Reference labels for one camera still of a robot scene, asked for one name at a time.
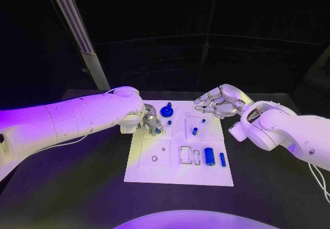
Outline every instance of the white board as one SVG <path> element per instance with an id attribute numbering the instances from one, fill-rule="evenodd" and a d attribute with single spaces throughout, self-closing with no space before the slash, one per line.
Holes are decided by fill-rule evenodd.
<path id="1" fill-rule="evenodd" d="M 160 110 L 169 102 L 175 113 L 164 118 Z M 133 134 L 124 182 L 234 186 L 221 120 L 212 114 L 200 114 L 193 101 L 146 100 L 144 103 L 154 106 L 164 130 L 156 136 L 146 128 Z M 213 166 L 206 165 L 208 147 L 213 148 Z"/>

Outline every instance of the white cable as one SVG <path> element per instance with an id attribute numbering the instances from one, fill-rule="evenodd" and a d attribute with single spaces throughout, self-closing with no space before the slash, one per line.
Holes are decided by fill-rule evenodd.
<path id="1" fill-rule="evenodd" d="M 319 180 L 319 178 L 317 178 L 317 176 L 316 176 L 316 174 L 314 174 L 314 171 L 313 171 L 313 169 L 311 169 L 311 164 L 310 164 L 310 163 L 309 163 L 309 167 L 310 167 L 311 173 L 313 173 L 313 175 L 314 175 L 314 178 L 316 178 L 316 180 L 317 180 L 317 182 L 319 182 L 319 185 L 320 185 L 320 187 L 322 187 L 322 189 L 323 189 L 323 191 L 324 191 L 326 200 L 327 200 L 327 202 L 330 203 L 330 200 L 329 200 L 330 194 L 329 194 L 329 192 L 327 192 L 327 184 L 326 184 L 326 181 L 324 181 L 324 177 L 323 177 L 323 175 L 322 175 L 322 171 L 320 171 L 319 168 L 314 166 L 314 168 L 316 168 L 316 170 L 317 170 L 317 172 L 319 172 L 319 174 L 320 174 L 320 176 L 322 176 L 323 185 L 322 185 L 320 180 Z"/>
<path id="2" fill-rule="evenodd" d="M 115 89 L 117 89 L 117 88 L 114 88 L 114 89 L 108 90 L 108 91 L 105 92 L 105 94 L 107 94 L 107 93 L 110 93 L 110 92 L 113 92 Z"/>
<path id="3" fill-rule="evenodd" d="M 49 146 L 49 147 L 46 147 L 46 148 L 43 148 L 43 149 L 40 149 L 40 150 L 38 150 L 36 151 L 36 153 L 39 153 L 40 151 L 43 151 L 43 150 L 46 150 L 46 149 L 49 149 L 49 148 L 53 148 L 53 147 L 58 147 L 58 146 L 65 146 L 65 145 L 71 145 L 71 144 L 74 144 L 74 143 L 77 143 L 77 142 L 79 142 L 85 137 L 87 137 L 88 135 L 85 135 L 78 141 L 75 141 L 75 142 L 69 142 L 69 143 L 65 143 L 65 144 L 61 144 L 61 145 L 53 145 L 53 146 Z"/>

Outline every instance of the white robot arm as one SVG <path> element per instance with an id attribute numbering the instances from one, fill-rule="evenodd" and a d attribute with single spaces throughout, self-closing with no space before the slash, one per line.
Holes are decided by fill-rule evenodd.
<path id="1" fill-rule="evenodd" d="M 163 129 L 156 109 L 143 104 L 133 87 L 120 87 L 114 94 L 0 111 L 0 181 L 29 155 L 117 124 L 123 134 L 141 127 Z"/>
<path id="2" fill-rule="evenodd" d="M 283 145 L 294 156 L 330 171 L 330 120 L 314 116 L 297 116 L 285 106 L 254 102 L 232 85 L 224 84 L 195 100 L 203 102 L 195 109 L 216 117 L 241 115 L 241 122 L 229 128 L 238 141 L 249 138 L 257 146 L 271 151 Z"/>

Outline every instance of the blue tube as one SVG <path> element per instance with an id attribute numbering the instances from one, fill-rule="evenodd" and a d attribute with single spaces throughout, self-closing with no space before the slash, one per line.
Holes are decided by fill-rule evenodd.
<path id="1" fill-rule="evenodd" d="M 225 167 L 225 154 L 221 153 L 222 167 Z"/>
<path id="2" fill-rule="evenodd" d="M 215 154 L 212 148 L 205 148 L 205 161 L 208 166 L 215 165 Z"/>
<path id="3" fill-rule="evenodd" d="M 193 130 L 193 135 L 196 135 L 198 134 L 198 128 L 195 127 L 195 130 Z"/>

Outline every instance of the black tabletop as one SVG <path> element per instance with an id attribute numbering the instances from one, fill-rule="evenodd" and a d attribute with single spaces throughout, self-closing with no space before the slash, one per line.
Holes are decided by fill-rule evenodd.
<path id="1" fill-rule="evenodd" d="M 69 90 L 64 99 L 100 91 Z M 195 100 L 202 93 L 141 92 L 146 100 Z M 249 94 L 298 110 L 287 94 Z M 0 195 L 0 227 L 113 228 L 150 213 L 198 209 L 229 213 L 280 228 L 329 228 L 330 205 L 307 163 L 278 146 L 260 149 L 228 132 L 222 120 L 234 187 L 124 182 L 133 135 L 115 126 L 79 143 L 32 155 Z"/>

